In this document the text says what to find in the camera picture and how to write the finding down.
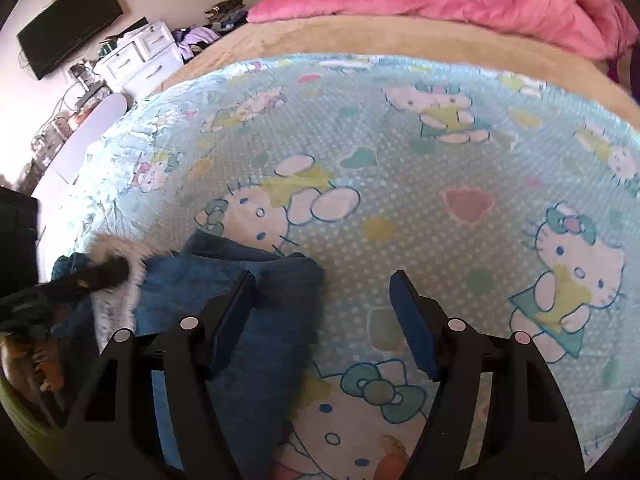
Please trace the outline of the yellow green sleeve forearm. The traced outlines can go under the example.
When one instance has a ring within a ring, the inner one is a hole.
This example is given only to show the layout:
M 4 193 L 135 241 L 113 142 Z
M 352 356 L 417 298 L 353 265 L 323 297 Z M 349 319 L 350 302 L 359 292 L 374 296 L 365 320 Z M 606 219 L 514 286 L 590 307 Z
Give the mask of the yellow green sleeve forearm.
M 1 405 L 40 460 L 50 465 L 61 429 L 47 419 L 40 394 L 62 394 L 64 378 L 53 339 L 18 342 L 1 337 Z

